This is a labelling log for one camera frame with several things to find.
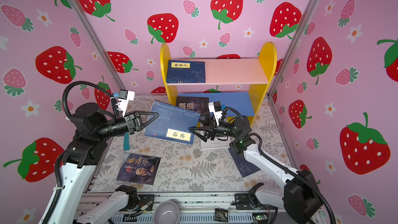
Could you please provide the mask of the blue book yellow label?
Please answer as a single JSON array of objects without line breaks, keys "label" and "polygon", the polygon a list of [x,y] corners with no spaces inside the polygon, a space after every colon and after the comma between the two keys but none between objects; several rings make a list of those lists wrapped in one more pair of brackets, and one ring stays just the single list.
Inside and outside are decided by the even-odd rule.
[{"label": "blue book yellow label", "polygon": [[206,83],[205,62],[169,60],[166,82],[168,84]]}]

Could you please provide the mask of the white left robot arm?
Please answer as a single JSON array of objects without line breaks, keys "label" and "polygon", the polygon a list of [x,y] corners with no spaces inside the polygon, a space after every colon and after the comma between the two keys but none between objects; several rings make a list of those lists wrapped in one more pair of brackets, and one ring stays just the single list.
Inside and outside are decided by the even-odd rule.
[{"label": "white left robot arm", "polygon": [[57,185],[40,220],[41,224],[105,224],[122,209],[140,211],[140,198],[131,186],[119,186],[104,202],[75,219],[80,199],[105,152],[110,138],[139,132],[159,116],[135,111],[124,117],[101,109],[95,103],[78,107],[69,118],[76,126],[73,140],[56,159]]}]

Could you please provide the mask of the navy book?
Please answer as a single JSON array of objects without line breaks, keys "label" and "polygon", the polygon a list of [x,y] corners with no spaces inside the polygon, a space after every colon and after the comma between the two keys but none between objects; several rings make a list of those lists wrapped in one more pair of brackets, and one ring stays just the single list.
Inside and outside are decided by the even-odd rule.
[{"label": "navy book", "polygon": [[236,155],[231,148],[229,148],[228,151],[230,152],[230,155],[232,156],[235,165],[237,166],[237,169],[240,172],[242,178],[245,178],[251,174],[260,171],[260,169],[257,166]]}]

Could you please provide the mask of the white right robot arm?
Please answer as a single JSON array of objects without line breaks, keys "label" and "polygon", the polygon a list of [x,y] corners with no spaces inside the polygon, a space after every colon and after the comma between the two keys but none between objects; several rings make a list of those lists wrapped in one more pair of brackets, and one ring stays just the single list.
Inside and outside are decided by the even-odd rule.
[{"label": "white right robot arm", "polygon": [[253,186],[244,202],[254,209],[265,206],[284,209],[298,224],[314,223],[312,217],[326,205],[310,171],[298,171],[276,160],[262,150],[261,137],[253,133],[246,116],[238,115],[230,122],[211,118],[208,126],[190,128],[202,141],[214,138],[231,138],[231,152],[266,173],[280,187],[266,187],[263,183]]}]

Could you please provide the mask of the white photo cover book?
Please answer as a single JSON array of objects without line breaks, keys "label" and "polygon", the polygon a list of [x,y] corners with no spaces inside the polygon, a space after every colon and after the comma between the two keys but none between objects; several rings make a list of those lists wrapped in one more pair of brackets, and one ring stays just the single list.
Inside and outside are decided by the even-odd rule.
[{"label": "white photo cover book", "polygon": [[207,142],[201,141],[202,150],[205,149],[224,149],[229,148],[229,141],[219,141],[219,140],[208,140]]}]

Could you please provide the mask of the black wolf cover book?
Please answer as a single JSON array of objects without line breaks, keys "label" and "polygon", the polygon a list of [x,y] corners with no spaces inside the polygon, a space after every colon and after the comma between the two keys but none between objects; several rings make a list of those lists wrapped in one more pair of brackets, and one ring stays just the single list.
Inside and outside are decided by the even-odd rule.
[{"label": "black wolf cover book", "polygon": [[176,99],[177,107],[197,113],[208,112],[208,104],[209,98],[207,97],[178,96]]}]

